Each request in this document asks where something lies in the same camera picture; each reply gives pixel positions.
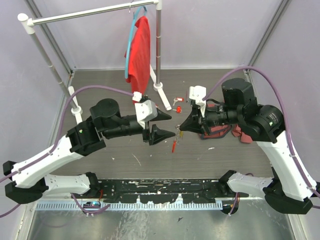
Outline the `keyring with red tag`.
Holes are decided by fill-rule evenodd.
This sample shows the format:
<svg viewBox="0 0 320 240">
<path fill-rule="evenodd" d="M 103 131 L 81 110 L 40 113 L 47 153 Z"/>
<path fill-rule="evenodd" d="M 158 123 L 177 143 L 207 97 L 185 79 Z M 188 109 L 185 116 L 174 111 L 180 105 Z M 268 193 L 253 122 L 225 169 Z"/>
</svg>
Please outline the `keyring with red tag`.
<svg viewBox="0 0 320 240">
<path fill-rule="evenodd" d="M 180 125 L 176 125 L 175 126 L 176 130 L 177 130 L 177 133 L 175 135 L 175 138 L 174 138 L 174 141 L 173 141 L 173 144 L 172 144 L 172 148 L 171 148 L 171 152 L 174 153 L 175 152 L 175 149 L 176 149 L 176 146 L 177 146 L 177 143 L 179 140 L 181 140 L 183 138 L 183 131 L 180 130 Z"/>
</svg>

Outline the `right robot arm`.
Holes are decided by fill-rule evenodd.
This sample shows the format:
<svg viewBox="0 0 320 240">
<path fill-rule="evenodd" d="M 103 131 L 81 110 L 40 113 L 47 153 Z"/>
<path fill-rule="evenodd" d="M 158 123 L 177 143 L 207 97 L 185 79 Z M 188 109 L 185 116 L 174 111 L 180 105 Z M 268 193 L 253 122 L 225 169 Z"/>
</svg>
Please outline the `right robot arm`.
<svg viewBox="0 0 320 240">
<path fill-rule="evenodd" d="M 298 154 L 290 152 L 283 113 L 273 105 L 258 104 L 251 83 L 242 78 L 228 79 L 221 85 L 223 102 L 210 107 L 203 98 L 207 89 L 191 86 L 187 99 L 191 113 L 180 125 L 183 132 L 208 134 L 212 127 L 238 125 L 264 151 L 271 163 L 273 177 L 263 178 L 229 170 L 219 180 L 225 197 L 244 193 L 265 199 L 282 214 L 305 215 L 314 206 L 313 191 L 320 190 L 303 166 Z"/>
</svg>

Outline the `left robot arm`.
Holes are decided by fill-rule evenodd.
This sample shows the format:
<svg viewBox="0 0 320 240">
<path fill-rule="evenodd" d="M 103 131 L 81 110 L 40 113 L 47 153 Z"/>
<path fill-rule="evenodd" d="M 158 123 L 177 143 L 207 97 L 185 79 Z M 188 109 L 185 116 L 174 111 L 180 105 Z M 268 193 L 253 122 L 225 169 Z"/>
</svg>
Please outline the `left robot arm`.
<svg viewBox="0 0 320 240">
<path fill-rule="evenodd" d="M 116 100 L 102 99 L 90 108 L 90 117 L 68 130 L 52 147 L 22 162 L 5 162 L 3 173 L 10 179 L 4 187 L 6 197 L 17 204 L 58 194 L 97 197 L 101 187 L 95 173 L 63 176 L 52 172 L 105 148 L 105 140 L 141 135 L 143 141 L 152 146 L 175 136 L 174 132 L 150 125 L 150 122 L 172 118 L 153 101 L 146 99 L 134 107 L 134 115 L 121 116 Z"/>
</svg>

